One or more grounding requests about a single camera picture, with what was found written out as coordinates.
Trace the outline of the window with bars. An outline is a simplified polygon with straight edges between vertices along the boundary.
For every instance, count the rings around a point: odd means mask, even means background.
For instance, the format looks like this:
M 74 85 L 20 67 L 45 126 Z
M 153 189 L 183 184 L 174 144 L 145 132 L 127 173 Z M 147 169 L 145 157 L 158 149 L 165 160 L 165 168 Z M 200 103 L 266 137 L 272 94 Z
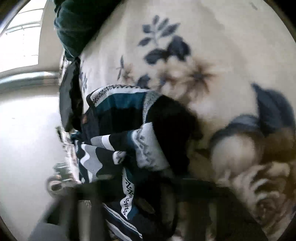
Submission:
M 1 35 L 1 72 L 38 65 L 46 3 L 46 0 L 29 1 Z

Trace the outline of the dark teal fleece blanket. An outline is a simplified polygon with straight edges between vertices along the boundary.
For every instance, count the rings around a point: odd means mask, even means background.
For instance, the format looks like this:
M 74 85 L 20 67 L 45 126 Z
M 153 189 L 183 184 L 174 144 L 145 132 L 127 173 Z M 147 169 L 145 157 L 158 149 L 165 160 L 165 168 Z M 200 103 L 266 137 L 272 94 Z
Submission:
M 73 61 L 121 1 L 54 1 L 54 26 L 68 61 Z

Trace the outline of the striped navy grey sweater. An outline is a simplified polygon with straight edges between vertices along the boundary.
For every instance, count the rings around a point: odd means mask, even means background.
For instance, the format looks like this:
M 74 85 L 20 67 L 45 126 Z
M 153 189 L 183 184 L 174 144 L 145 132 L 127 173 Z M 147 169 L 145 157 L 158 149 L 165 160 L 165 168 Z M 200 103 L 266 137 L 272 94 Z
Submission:
M 120 240 L 167 240 L 188 149 L 202 134 L 194 116 L 149 89 L 109 85 L 90 93 L 71 139 L 80 180 L 97 185 L 107 227 Z

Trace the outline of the floral cream bed blanket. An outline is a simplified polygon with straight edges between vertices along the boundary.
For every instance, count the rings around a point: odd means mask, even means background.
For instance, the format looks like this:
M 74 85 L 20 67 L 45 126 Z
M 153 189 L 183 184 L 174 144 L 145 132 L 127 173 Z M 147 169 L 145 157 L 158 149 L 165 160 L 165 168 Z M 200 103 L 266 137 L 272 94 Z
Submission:
M 182 105 L 199 125 L 183 179 L 228 188 L 267 240 L 295 240 L 295 41 L 269 1 L 121 1 L 60 87 L 71 136 L 87 96 L 138 86 Z M 183 240 L 184 203 L 167 240 Z

